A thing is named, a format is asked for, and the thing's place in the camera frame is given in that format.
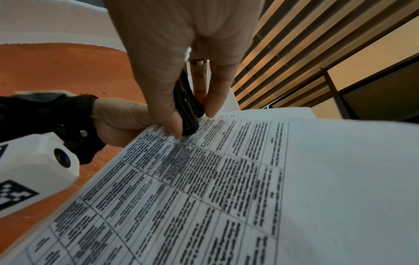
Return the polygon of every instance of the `human hand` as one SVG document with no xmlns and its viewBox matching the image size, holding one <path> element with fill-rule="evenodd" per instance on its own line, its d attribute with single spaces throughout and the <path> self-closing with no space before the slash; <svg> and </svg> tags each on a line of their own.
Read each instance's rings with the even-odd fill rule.
<svg viewBox="0 0 419 265">
<path fill-rule="evenodd" d="M 99 139 L 117 147 L 125 147 L 154 124 L 146 104 L 118 98 L 97 99 L 90 116 Z"/>
<path fill-rule="evenodd" d="M 208 94 L 203 67 L 191 65 L 194 94 L 214 117 L 229 93 L 244 53 L 251 45 L 263 0 L 104 0 L 128 52 L 134 78 L 154 121 L 182 135 L 173 88 L 190 59 L 209 59 Z"/>
</svg>

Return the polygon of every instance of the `beige wall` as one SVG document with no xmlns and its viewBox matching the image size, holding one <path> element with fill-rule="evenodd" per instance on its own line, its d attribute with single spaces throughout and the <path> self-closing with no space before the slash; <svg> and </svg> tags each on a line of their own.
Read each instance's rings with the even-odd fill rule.
<svg viewBox="0 0 419 265">
<path fill-rule="evenodd" d="M 311 111 L 317 118 L 342 119 L 342 116 L 333 98 L 311 107 Z"/>
<path fill-rule="evenodd" d="M 328 72 L 342 90 L 395 63 L 419 53 L 419 17 L 414 18 Z"/>
</svg>

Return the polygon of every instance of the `black clip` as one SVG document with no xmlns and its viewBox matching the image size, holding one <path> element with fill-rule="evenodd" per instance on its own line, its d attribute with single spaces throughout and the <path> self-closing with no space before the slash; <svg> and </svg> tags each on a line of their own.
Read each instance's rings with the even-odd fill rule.
<svg viewBox="0 0 419 265">
<path fill-rule="evenodd" d="M 183 121 L 183 136 L 196 133 L 199 129 L 198 118 L 204 115 L 205 110 L 193 95 L 185 71 L 182 71 L 176 81 L 173 94 L 175 95 L 176 109 Z"/>
</svg>

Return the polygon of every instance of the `white device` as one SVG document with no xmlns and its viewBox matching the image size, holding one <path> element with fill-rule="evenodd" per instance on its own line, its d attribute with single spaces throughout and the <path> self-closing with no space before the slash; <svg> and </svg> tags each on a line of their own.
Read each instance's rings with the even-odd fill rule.
<svg viewBox="0 0 419 265">
<path fill-rule="evenodd" d="M 0 218 L 70 187 L 79 167 L 53 132 L 0 143 Z"/>
</svg>

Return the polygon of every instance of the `qr code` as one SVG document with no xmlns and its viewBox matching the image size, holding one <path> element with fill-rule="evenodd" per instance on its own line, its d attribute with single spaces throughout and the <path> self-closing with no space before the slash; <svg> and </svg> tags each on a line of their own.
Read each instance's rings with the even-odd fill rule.
<svg viewBox="0 0 419 265">
<path fill-rule="evenodd" d="M 0 183 L 0 211 L 21 203 L 39 193 L 13 180 Z"/>
</svg>

